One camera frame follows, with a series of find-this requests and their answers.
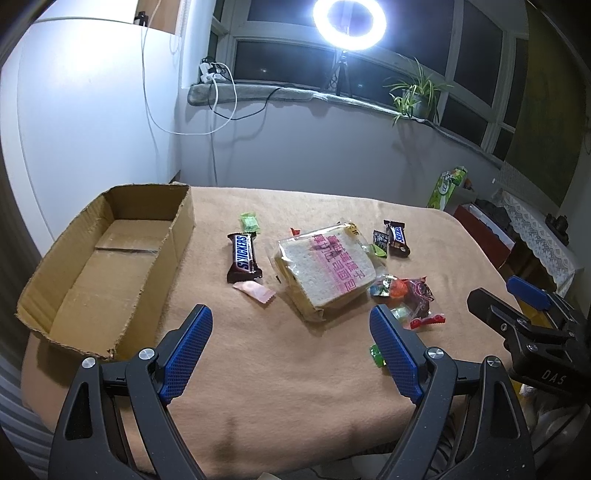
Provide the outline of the red clear snack bag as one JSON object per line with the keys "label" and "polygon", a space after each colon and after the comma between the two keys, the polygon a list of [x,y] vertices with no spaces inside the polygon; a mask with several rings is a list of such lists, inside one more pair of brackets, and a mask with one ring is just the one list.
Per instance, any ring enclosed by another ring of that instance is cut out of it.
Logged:
{"label": "red clear snack bag", "polygon": [[399,278],[381,275],[370,286],[370,297],[385,304],[404,328],[418,330],[445,324],[446,315],[439,307],[426,277]]}

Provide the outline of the small Snickers bar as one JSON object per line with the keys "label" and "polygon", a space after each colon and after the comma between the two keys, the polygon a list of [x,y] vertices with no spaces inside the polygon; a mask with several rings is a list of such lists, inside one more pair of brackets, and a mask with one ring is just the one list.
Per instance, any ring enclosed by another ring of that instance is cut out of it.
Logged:
{"label": "small Snickers bar", "polygon": [[385,220],[384,225],[389,235],[388,248],[391,256],[398,258],[408,258],[411,254],[411,249],[408,246],[405,235],[406,224],[392,220]]}

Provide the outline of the black candy packet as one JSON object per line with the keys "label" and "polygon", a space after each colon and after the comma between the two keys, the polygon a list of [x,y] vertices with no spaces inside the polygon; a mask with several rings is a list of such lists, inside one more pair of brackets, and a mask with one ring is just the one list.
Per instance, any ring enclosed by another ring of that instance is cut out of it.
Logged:
{"label": "black candy packet", "polygon": [[390,244],[390,235],[384,231],[373,231],[373,244],[384,251],[388,251]]}

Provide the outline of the pink candy packet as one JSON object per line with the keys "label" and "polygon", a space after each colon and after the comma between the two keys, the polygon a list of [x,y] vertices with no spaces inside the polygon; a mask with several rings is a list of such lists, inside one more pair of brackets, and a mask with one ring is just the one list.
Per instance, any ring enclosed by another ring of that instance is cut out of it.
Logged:
{"label": "pink candy packet", "polygon": [[272,289],[252,280],[235,282],[232,287],[263,305],[269,303],[276,296],[276,292]]}

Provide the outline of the large Snickers bar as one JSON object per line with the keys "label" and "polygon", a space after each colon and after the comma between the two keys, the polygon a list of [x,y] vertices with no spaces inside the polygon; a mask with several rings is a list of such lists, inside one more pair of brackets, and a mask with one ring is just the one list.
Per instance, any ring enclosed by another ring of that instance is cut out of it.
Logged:
{"label": "large Snickers bar", "polygon": [[263,277],[254,254],[253,241],[256,233],[231,233],[228,240],[232,244],[232,263],[226,274],[228,283],[253,281]]}

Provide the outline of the bagged sliced bread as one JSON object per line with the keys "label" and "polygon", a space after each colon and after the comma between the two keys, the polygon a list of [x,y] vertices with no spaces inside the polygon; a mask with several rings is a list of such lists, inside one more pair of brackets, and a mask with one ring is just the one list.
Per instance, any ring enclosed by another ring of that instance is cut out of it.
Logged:
{"label": "bagged sliced bread", "polygon": [[386,262],[353,222],[280,240],[273,266],[304,320],[322,322],[369,292]]}

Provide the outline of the green candy packet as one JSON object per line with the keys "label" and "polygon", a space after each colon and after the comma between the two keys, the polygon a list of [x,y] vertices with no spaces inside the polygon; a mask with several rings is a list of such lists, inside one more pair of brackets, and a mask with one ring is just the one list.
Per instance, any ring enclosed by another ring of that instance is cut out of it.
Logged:
{"label": "green candy packet", "polygon": [[249,234],[259,234],[260,226],[259,219],[254,212],[245,212],[240,215],[240,224],[242,224],[242,232]]}

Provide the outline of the lace covered side table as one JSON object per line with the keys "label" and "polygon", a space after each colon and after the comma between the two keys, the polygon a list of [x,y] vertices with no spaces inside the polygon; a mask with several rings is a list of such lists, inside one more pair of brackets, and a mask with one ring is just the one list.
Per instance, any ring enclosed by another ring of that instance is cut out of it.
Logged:
{"label": "lace covered side table", "polygon": [[492,199],[506,210],[515,232],[552,277],[557,293],[566,297],[576,273],[584,269],[576,255],[551,231],[545,216],[535,207],[503,189]]}

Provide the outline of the small green jelly candy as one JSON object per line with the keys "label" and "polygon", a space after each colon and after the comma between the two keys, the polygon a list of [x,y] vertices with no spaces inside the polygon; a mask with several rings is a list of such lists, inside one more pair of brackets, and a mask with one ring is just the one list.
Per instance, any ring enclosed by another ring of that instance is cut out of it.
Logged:
{"label": "small green jelly candy", "polygon": [[384,356],[377,344],[370,346],[370,355],[372,356],[377,368],[384,368],[387,365]]}

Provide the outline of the brown cardboard box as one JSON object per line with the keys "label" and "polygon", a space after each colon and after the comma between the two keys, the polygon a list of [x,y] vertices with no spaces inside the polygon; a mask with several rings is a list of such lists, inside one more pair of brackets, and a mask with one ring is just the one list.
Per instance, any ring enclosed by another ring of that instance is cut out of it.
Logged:
{"label": "brown cardboard box", "polygon": [[130,358],[155,343],[193,228],[190,186],[130,184],[101,193],[42,258],[17,318],[65,349]]}

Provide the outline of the green juice carton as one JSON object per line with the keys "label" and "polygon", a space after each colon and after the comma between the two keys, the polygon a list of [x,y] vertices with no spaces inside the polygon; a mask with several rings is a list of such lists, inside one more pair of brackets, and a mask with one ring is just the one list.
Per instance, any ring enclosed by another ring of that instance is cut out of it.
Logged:
{"label": "green juice carton", "polygon": [[464,183],[467,175],[468,170],[464,166],[444,171],[436,182],[427,207],[444,211],[454,191]]}

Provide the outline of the beige table blanket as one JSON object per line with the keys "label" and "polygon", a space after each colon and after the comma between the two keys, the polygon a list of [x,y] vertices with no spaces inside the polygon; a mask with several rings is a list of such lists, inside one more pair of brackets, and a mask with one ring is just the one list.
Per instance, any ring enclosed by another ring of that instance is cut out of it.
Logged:
{"label": "beige table blanket", "polygon": [[294,230],[353,222],[370,236],[384,220],[405,224],[411,255],[390,273],[425,277],[446,322],[422,331],[425,344],[454,358],[508,361],[502,338],[470,314],[483,287],[508,298],[504,280],[451,215],[373,199],[240,188],[192,189],[194,230],[162,314],[178,326],[202,303],[213,330],[170,413],[211,478],[256,478],[337,460],[397,439],[413,404],[370,358],[372,301],[359,299],[332,322],[305,323],[286,295],[260,305],[228,285],[228,235],[239,217],[259,219],[256,259],[266,274],[270,246]]}

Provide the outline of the potted spider plant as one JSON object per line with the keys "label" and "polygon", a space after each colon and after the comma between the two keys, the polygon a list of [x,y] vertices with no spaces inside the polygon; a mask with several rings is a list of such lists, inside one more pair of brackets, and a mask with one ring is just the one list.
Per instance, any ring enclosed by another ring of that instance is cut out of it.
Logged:
{"label": "potted spider plant", "polygon": [[412,68],[410,81],[397,81],[384,84],[394,106],[393,125],[402,119],[440,121],[438,102],[443,92],[449,92],[454,86],[450,83],[436,83],[431,74],[427,74],[417,58],[408,59]]}

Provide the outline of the grey windowsill cloth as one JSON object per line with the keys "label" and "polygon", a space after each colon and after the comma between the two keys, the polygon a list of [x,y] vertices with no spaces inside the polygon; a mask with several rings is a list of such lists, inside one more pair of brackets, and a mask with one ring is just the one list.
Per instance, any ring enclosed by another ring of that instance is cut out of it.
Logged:
{"label": "grey windowsill cloth", "polygon": [[[191,85],[188,88],[186,94],[187,103],[193,107],[213,107],[213,99],[211,98],[211,95],[214,95],[214,86],[211,85],[212,84],[202,83]],[[235,92],[233,92],[233,87],[231,84],[221,83],[221,85],[218,85],[217,88],[219,94],[219,103],[235,103]],[[404,116],[402,113],[399,113],[397,110],[389,107],[370,104],[368,102],[352,99],[349,97],[335,96],[334,94],[322,93],[310,89],[295,88],[286,85],[276,86],[256,83],[238,83],[236,84],[236,93],[238,94],[238,103],[265,102],[267,100],[283,103],[310,103],[313,101],[318,101],[329,106],[352,107],[366,112],[386,115],[391,118],[391,120],[394,122],[394,125],[401,123],[402,120],[414,121],[416,123],[430,127],[443,137],[480,155],[499,169],[503,165],[502,161],[496,158],[493,154],[485,152],[482,148],[476,146],[476,144],[464,139],[463,137],[460,137],[450,130],[434,123],[433,121],[418,117]]]}

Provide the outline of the white power strip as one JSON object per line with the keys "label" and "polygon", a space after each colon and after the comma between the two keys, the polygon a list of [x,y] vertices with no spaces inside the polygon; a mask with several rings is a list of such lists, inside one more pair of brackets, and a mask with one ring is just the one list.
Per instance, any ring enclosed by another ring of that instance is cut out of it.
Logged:
{"label": "white power strip", "polygon": [[212,84],[213,82],[228,83],[230,81],[228,67],[215,62],[212,57],[202,58],[198,66],[198,71],[198,78],[204,84]]}

